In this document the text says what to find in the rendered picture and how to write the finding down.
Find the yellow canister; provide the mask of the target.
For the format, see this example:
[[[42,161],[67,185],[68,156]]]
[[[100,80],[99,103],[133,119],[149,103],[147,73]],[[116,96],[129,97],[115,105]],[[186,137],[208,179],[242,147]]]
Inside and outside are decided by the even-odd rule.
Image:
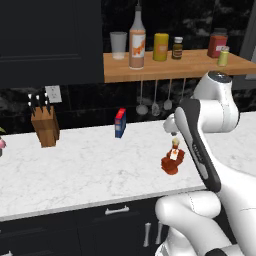
[[[155,61],[165,61],[168,53],[169,35],[166,33],[156,33],[154,35],[153,59]]]

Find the blue and red box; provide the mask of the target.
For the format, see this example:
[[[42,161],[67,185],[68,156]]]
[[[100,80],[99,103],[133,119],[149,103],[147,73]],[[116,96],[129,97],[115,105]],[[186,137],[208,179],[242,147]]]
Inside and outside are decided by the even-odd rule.
[[[126,109],[120,108],[115,116],[115,137],[121,138],[126,128]]]

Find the hanging metal spoon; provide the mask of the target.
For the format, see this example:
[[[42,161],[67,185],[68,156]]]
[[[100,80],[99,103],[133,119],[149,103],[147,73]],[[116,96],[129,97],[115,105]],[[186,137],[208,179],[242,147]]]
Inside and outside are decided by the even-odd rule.
[[[168,87],[168,93],[171,93],[171,87]],[[166,101],[164,102],[163,105],[165,110],[171,110],[172,109],[172,101],[170,100],[170,97],[167,97]]]

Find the yellow-green shaker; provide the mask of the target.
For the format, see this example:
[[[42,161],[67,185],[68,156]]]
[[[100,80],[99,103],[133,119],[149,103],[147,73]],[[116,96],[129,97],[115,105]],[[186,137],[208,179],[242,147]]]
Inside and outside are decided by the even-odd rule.
[[[223,46],[220,50],[217,65],[220,67],[225,67],[228,63],[229,47]]]

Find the wooden knife block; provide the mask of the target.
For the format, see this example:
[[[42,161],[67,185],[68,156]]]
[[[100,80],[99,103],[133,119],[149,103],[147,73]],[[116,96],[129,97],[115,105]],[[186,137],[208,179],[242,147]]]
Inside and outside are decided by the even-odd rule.
[[[54,147],[59,140],[60,129],[55,109],[50,105],[48,95],[41,100],[39,95],[28,95],[28,106],[31,110],[31,123],[42,148]]]

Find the clear glass cup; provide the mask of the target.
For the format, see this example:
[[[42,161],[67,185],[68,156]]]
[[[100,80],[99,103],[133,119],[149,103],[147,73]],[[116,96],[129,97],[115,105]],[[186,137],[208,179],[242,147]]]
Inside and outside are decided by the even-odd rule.
[[[111,32],[110,33],[112,57],[116,60],[121,60],[125,57],[127,33],[126,32]]]

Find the wooden cabinet shelf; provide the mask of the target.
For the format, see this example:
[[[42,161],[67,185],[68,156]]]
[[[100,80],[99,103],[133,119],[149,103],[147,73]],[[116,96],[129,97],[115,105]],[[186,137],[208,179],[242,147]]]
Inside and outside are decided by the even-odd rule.
[[[171,52],[168,52],[168,59],[164,62],[154,61],[153,52],[149,51],[145,53],[141,70],[129,68],[129,54],[122,60],[113,59],[111,53],[105,53],[103,58],[105,83],[201,78],[208,71],[228,75],[256,74],[256,63],[230,53],[228,64],[220,67],[216,59],[207,55],[206,49],[184,50],[180,60],[172,59]]]

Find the dark upper cabinet door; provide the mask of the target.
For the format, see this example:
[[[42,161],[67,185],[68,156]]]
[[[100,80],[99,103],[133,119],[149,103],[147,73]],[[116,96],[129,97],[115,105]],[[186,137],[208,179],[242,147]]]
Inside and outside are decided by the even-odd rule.
[[[101,0],[0,0],[0,88],[103,81]]]

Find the dark drawer front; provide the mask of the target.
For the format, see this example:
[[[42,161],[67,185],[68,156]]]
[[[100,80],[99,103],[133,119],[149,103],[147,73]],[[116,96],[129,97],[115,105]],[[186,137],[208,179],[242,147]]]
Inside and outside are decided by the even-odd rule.
[[[0,248],[35,244],[44,250],[76,250],[77,226],[72,212],[0,222]]]
[[[77,210],[74,213],[74,216],[78,227],[85,227],[93,224],[107,223],[110,221],[125,220],[130,218],[148,220],[155,215],[156,201],[157,197],[154,197],[122,202],[117,204],[86,208]],[[112,214],[107,216],[105,215],[105,211],[107,208],[110,210],[114,210],[123,208],[125,205],[130,208],[129,212]]]

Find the red jar with dark lid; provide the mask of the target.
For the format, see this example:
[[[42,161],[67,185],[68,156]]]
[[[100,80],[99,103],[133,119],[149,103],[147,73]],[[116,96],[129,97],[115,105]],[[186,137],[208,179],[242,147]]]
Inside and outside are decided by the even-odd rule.
[[[211,58],[218,58],[223,46],[228,40],[227,30],[225,28],[215,28],[210,35],[207,55]]]

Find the small dark condiment bottle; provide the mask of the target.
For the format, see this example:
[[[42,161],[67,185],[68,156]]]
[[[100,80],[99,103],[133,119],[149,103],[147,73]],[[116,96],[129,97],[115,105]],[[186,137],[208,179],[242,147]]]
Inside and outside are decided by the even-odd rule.
[[[175,37],[174,43],[172,47],[172,58],[179,60],[182,58],[182,50],[183,50],[183,38],[182,37]]]

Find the pink flower plant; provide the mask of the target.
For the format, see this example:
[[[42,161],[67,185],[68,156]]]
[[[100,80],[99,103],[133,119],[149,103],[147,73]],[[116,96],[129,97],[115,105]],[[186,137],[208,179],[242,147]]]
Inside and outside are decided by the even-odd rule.
[[[2,127],[0,127],[0,133],[6,133],[6,131]],[[0,157],[2,156],[2,149],[6,146],[6,142],[0,136]]]

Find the hanging metal ladle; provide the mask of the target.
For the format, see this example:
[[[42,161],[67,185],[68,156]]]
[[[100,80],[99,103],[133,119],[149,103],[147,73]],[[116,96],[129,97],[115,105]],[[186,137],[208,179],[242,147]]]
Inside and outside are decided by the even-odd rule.
[[[143,95],[143,85],[140,85],[140,95]],[[143,103],[140,103],[136,107],[136,112],[139,115],[146,115],[148,113],[148,107],[146,105],[144,105]]]

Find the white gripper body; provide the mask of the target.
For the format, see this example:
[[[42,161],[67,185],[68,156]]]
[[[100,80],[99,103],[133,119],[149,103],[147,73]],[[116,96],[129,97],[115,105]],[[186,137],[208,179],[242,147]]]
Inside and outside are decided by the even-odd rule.
[[[176,126],[174,114],[170,114],[168,118],[164,121],[163,128],[166,133],[169,133],[172,136],[176,136],[178,134],[179,129]]]

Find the tall orange label bottle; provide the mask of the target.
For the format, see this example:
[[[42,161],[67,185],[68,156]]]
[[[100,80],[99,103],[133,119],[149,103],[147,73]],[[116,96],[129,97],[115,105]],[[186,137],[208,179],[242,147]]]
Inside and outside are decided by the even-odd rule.
[[[142,7],[135,6],[134,22],[129,30],[129,67],[140,70],[144,67],[146,30],[142,23]]]

